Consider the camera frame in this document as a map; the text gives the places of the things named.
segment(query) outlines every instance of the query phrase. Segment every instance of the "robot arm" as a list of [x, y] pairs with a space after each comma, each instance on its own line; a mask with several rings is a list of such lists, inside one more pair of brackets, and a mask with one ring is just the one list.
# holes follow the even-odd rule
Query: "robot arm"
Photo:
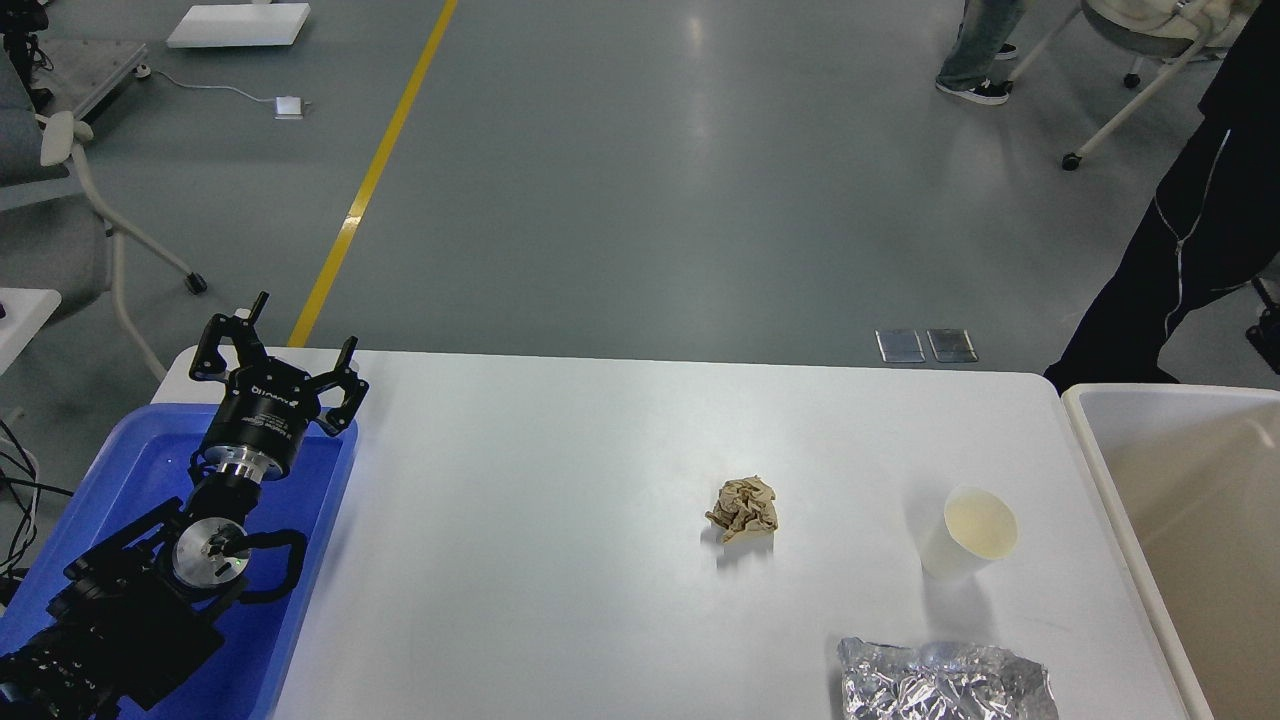
[[[266, 297], [248, 318], [215, 315], [201, 337], [191, 377], [227, 392], [192, 455], [187, 502], [165, 501], [65, 569], [69, 584], [47, 607], [54, 624], [0, 657], [0, 717], [111, 720], [123, 697], [150, 710], [221, 647], [214, 623], [232, 605], [274, 602], [297, 585], [306, 537], [248, 533], [244, 519], [262, 483], [289, 474], [307, 425], [344, 430], [369, 383], [351, 368], [353, 337], [316, 377], [268, 355], [253, 329]], [[219, 352], [225, 338], [239, 361], [230, 372]], [[334, 387], [346, 396], [323, 413], [320, 393]], [[285, 577], [248, 589], [253, 551], [283, 547]]]

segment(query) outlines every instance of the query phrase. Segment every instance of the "gray floor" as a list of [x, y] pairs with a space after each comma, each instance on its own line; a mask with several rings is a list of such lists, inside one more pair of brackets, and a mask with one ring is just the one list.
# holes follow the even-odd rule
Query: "gray floor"
[[[279, 122], [229, 92], [129, 79], [93, 118], [104, 193], [211, 284], [191, 297], [131, 254], [129, 305], [164, 361], [259, 290], [264, 340], [285, 342], [443, 0], [311, 5], [292, 47], [180, 51], [164, 38], [189, 1], [50, 6], [49, 37], [137, 38], [186, 82], [314, 102]], [[1014, 41], [1068, 6], [1036, 4]], [[951, 368], [1042, 370], [1198, 123], [1213, 65], [1065, 173], [1062, 152], [1132, 96], [1129, 58], [1079, 22], [1009, 105], [970, 105], [932, 87], [960, 9], [461, 0], [310, 345], [869, 366], [877, 328], [954, 327], [980, 361]], [[1193, 315], [1164, 365], [1280, 387], [1243, 340], [1258, 307], [1236, 293]], [[0, 407], [26, 410], [45, 480], [74, 487], [154, 388], [102, 300], [37, 337]], [[46, 507], [51, 521], [61, 505]]]

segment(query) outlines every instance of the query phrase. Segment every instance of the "chair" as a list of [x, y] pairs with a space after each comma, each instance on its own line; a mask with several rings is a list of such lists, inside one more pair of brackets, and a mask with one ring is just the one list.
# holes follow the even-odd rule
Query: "chair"
[[[41, 132], [37, 119], [45, 123]], [[137, 345], [147, 369], [163, 379], [165, 366], [147, 345], [124, 302], [124, 241], [132, 238], [186, 275], [187, 290], [207, 284], [182, 259], [122, 218], [93, 184], [83, 142], [90, 127], [70, 113], [35, 114], [9, 63], [0, 60], [0, 286], [56, 290], [58, 322], [111, 291], [115, 318]], [[78, 188], [67, 191], [68, 160]]]
[[1143, 59], [1162, 60], [1158, 76], [1129, 101], [1084, 145], [1062, 156], [1062, 169], [1080, 167], [1103, 140], [1129, 119], [1138, 108], [1169, 83], [1188, 63], [1221, 58], [1240, 35], [1260, 0], [1080, 0], [1044, 40], [1039, 41], [1005, 81], [1011, 91], [1018, 78], [1048, 47], [1076, 15], [1105, 40], [1135, 55], [1124, 77], [1125, 87], [1137, 87]]

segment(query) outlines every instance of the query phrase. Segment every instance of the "yellow floor line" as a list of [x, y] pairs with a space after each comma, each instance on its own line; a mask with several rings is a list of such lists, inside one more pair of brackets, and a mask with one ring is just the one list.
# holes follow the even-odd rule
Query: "yellow floor line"
[[338, 238], [333, 241], [329, 258], [325, 259], [324, 266], [320, 268], [320, 274], [311, 287], [311, 295], [307, 296], [307, 302], [302, 306], [302, 313], [298, 315], [298, 322], [294, 323], [293, 332], [289, 333], [289, 347], [302, 347], [307, 343], [307, 338], [311, 337], [311, 331], [320, 316], [320, 310], [329, 297], [329, 290], [333, 288], [333, 281], [337, 279], [338, 270], [342, 269], [342, 261], [347, 258], [347, 250], [351, 249], [351, 241], [355, 240], [356, 231], [360, 229], [360, 220], [364, 219], [365, 209], [369, 208], [369, 199], [374, 196], [374, 190], [378, 188], [378, 181], [383, 177], [387, 160], [396, 147], [396, 141], [404, 127], [408, 111], [413, 108], [413, 100], [422, 86], [422, 78], [426, 77], [426, 70], [431, 67], [431, 59], [435, 58], [435, 50], [440, 46], [440, 38], [444, 37], [444, 31], [449, 27], [449, 18], [453, 17], [453, 9], [457, 4], [457, 0], [444, 1], [440, 17], [435, 20], [435, 28], [431, 29], [431, 37], [426, 40], [426, 47], [422, 49], [422, 55], [419, 56], [417, 65], [413, 67], [413, 74], [410, 76], [408, 85], [404, 86], [404, 92], [401, 95], [399, 105], [396, 106], [396, 114], [392, 115], [392, 122], [388, 123], [387, 132], [383, 133], [383, 141], [378, 145], [378, 151], [374, 152], [372, 161], [369, 163], [369, 170], [365, 172], [365, 179], [360, 183], [356, 200], [352, 201], [351, 209], [347, 210], [347, 219], [342, 222]]

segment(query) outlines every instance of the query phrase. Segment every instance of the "metal floor plate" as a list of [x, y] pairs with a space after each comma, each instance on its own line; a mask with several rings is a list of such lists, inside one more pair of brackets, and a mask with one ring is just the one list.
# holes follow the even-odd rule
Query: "metal floor plate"
[[36, 70], [32, 77], [35, 87], [54, 94], [44, 114], [70, 110], [77, 120], [84, 119], [147, 56], [146, 45], [129, 40], [41, 40], [40, 49], [54, 63], [52, 72]]
[[969, 340], [969, 331], [928, 331], [929, 345], [938, 363], [977, 363], [978, 352]]
[[924, 348], [915, 331], [876, 331], [886, 363], [924, 363]]

